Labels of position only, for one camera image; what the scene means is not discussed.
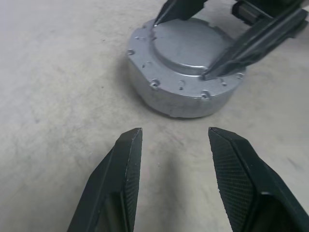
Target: screw hole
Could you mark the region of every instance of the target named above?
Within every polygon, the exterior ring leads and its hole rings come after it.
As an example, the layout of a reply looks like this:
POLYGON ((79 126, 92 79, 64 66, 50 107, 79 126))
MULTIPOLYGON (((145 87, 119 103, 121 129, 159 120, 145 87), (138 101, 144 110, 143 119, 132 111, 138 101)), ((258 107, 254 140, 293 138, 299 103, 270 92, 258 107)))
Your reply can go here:
POLYGON ((147 61, 147 62, 145 62, 141 67, 142 67, 142 68, 145 68, 146 66, 147 66, 147 67, 151 67, 152 64, 153 64, 153 63, 152 63, 151 61, 147 61))
POLYGON ((141 40, 141 41, 145 41, 146 38, 145 37, 135 37, 136 40, 141 40))
POLYGON ((129 56, 134 55, 134 54, 135 54, 135 51, 134 51, 133 49, 129 49, 129 50, 127 51, 127 54, 128 54, 129 56))
POLYGON ((160 81, 157 79, 154 79, 150 82, 150 87, 153 89, 158 89, 159 85, 160 85, 160 81))
POLYGON ((210 94, 207 90, 203 90, 201 92, 201 99, 202 100, 208 100, 210 98, 210 94))

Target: silver metal housing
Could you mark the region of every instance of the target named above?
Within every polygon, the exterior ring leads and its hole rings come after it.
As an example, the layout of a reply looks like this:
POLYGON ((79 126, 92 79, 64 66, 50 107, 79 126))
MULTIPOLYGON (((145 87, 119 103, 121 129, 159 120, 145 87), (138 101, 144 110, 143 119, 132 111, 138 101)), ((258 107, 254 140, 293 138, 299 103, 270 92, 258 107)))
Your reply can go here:
POLYGON ((204 80, 201 74, 233 42, 217 27, 191 18, 153 27, 147 22, 129 41, 132 85, 152 108, 171 117, 215 113, 239 86, 245 70, 204 80))

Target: textured gripper pad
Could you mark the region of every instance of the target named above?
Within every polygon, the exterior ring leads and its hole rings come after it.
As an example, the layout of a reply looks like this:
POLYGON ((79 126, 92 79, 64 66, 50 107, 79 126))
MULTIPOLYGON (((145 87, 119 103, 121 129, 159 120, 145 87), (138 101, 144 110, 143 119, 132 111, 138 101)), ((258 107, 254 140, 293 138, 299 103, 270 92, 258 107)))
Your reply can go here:
POLYGON ((210 137, 220 195, 233 232, 241 232, 253 202, 254 187, 231 144, 214 133, 210 137))
POLYGON ((125 187, 124 187, 124 205, 129 231, 134 230, 135 214, 140 186, 140 158, 142 138, 135 138, 130 157, 127 164, 125 187))

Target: concrete floor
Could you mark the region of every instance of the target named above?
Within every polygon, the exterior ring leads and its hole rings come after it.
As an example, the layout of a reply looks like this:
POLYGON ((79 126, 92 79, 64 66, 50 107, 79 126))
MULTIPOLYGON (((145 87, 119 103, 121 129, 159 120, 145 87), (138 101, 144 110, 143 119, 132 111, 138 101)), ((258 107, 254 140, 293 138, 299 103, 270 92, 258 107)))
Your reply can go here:
MULTIPOLYGON (((309 28, 249 68, 218 113, 177 120, 132 90, 126 45, 164 0, 0 3, 0 231, 66 231, 93 169, 143 127, 135 232, 230 232, 209 126, 249 139, 309 213, 309 28)), ((198 14, 233 37, 231 0, 198 14)))

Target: metal part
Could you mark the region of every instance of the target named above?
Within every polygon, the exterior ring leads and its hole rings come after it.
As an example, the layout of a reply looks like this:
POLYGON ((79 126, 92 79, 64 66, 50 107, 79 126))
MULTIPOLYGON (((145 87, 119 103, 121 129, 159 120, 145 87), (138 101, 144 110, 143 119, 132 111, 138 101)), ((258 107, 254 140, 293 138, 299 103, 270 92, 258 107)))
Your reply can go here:
POLYGON ((233 40, 217 27, 191 18, 133 32, 129 41, 131 82, 152 108, 171 117, 202 117, 218 111, 242 82, 245 69, 221 78, 201 75, 233 40))

